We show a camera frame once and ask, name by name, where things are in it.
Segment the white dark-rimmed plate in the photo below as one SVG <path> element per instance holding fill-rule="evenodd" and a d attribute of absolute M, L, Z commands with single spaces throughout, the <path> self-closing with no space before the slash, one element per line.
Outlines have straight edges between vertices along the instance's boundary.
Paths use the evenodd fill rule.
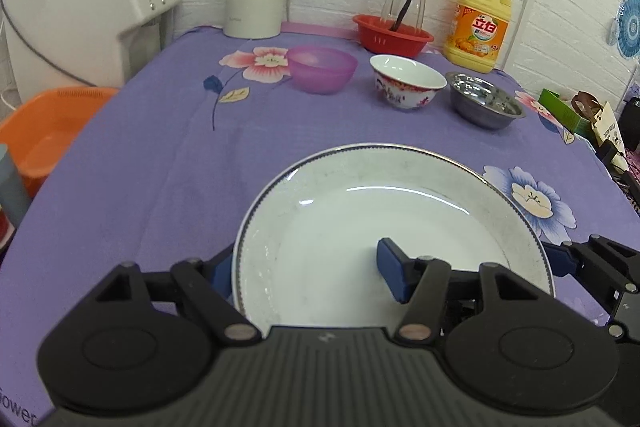
<path fill-rule="evenodd" d="M 482 176 L 427 150 L 352 144 L 297 161 L 255 198 L 235 239 L 236 309 L 263 332 L 390 329 L 402 308 L 376 266 L 385 237 L 411 258 L 463 271 L 496 262 L 554 289 L 533 228 Z"/>

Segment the stainless steel bowl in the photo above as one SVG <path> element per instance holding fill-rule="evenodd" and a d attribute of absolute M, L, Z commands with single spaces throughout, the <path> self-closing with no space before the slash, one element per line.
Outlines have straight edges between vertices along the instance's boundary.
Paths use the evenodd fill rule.
<path fill-rule="evenodd" d="M 525 118 L 525 110 L 513 96 L 491 82 L 463 74 L 447 72 L 452 109 L 462 118 L 488 130 L 502 130 Z"/>

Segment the white red-patterned ceramic bowl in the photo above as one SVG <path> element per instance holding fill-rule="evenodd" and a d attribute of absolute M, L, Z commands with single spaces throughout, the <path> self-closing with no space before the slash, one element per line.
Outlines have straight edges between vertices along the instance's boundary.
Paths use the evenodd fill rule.
<path fill-rule="evenodd" d="M 378 54 L 369 60 L 374 87 L 382 100 L 402 110 L 427 106 L 447 87 L 446 78 L 411 58 Z"/>

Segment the red plastic basket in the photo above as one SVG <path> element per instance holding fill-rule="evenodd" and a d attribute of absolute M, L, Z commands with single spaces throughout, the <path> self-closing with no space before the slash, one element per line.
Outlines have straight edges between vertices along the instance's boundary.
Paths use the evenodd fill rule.
<path fill-rule="evenodd" d="M 391 31 L 390 23 L 382 22 L 375 15 L 358 14 L 352 21 L 358 27 L 360 44 L 373 54 L 416 58 L 435 40 L 429 32 L 404 24 L 401 24 L 398 30 Z"/>

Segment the blue round wall decoration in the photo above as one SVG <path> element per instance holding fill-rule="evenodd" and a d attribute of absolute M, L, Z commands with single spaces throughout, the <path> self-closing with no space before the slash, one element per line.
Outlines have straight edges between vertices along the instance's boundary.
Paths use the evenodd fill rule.
<path fill-rule="evenodd" d="M 623 0 L 611 20 L 606 43 L 616 46 L 625 58 L 634 58 L 640 50 L 640 0 Z"/>

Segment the green box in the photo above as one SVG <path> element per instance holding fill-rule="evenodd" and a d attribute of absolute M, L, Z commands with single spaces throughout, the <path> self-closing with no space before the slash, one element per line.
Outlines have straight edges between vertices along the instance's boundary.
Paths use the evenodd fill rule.
<path fill-rule="evenodd" d="M 539 95 L 538 102 L 545 109 L 548 109 L 552 116 L 569 132 L 579 134 L 585 139 L 594 138 L 591 122 L 580 116 L 572 106 L 561 100 L 556 93 L 544 89 Z"/>

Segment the brown and white paper bag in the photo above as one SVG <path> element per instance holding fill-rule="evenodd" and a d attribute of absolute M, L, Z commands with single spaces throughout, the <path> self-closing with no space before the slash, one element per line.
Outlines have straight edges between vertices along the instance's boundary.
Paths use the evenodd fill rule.
<path fill-rule="evenodd" d="M 608 142 L 615 148 L 615 154 L 611 159 L 613 169 L 619 173 L 626 172 L 629 166 L 624 142 L 610 103 L 601 104 L 590 93 L 579 91 L 572 98 L 572 106 L 580 117 L 590 122 L 598 147 Z"/>

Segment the grey cylinder tube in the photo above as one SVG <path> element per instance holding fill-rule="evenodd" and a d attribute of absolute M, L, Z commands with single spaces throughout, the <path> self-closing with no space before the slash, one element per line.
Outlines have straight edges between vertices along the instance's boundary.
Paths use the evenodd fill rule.
<path fill-rule="evenodd" d="M 16 229 L 32 205 L 32 199 L 14 164 L 9 147 L 4 143 L 0 144 L 0 205 Z"/>

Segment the purple floral tablecloth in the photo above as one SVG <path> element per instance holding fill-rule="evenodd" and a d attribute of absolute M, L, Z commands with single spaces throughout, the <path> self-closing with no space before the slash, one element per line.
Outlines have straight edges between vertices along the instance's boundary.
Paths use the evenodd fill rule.
<path fill-rule="evenodd" d="M 560 196 L 550 242 L 600 234 L 639 244 L 639 218 L 582 141 L 566 143 L 535 112 L 499 132 L 454 113 L 447 92 L 399 110 L 375 92 L 367 51 L 348 85 L 312 95 L 247 80 L 224 65 L 254 43 L 198 27 L 142 69 L 82 130 L 40 188 L 1 265 L 1 420 L 32 426 L 50 402 L 36 369 L 42 338 L 120 262 L 165 271 L 235 238 L 262 188 L 299 159 L 352 143 L 431 150 L 474 171 L 530 174 Z"/>

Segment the white water dispenser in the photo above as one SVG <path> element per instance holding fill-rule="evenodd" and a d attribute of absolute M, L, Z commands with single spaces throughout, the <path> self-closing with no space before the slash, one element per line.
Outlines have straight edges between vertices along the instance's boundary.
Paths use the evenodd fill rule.
<path fill-rule="evenodd" d="M 160 52 L 160 19 L 180 0 L 1 0 L 18 96 L 120 89 Z"/>

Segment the orange plastic basin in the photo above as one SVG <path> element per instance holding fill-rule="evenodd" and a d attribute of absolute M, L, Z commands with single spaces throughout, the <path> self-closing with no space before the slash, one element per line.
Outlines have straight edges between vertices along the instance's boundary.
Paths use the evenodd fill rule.
<path fill-rule="evenodd" d="M 1 123 L 1 142 L 34 197 L 85 125 L 119 92 L 64 87 L 31 98 Z"/>

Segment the yellow detergent bottle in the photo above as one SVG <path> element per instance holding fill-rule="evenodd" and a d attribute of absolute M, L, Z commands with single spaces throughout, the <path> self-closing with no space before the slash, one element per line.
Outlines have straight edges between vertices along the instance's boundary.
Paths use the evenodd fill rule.
<path fill-rule="evenodd" d="M 457 0 L 444 57 L 474 72 L 491 72 L 511 18 L 512 0 Z"/>

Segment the purple plastic bowl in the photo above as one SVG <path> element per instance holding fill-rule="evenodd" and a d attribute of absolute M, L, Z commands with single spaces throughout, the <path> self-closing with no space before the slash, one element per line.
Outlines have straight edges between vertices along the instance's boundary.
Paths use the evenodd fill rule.
<path fill-rule="evenodd" d="M 286 52 L 292 85 L 310 94 L 334 94 L 352 79 L 358 60 L 326 46 L 296 46 Z"/>

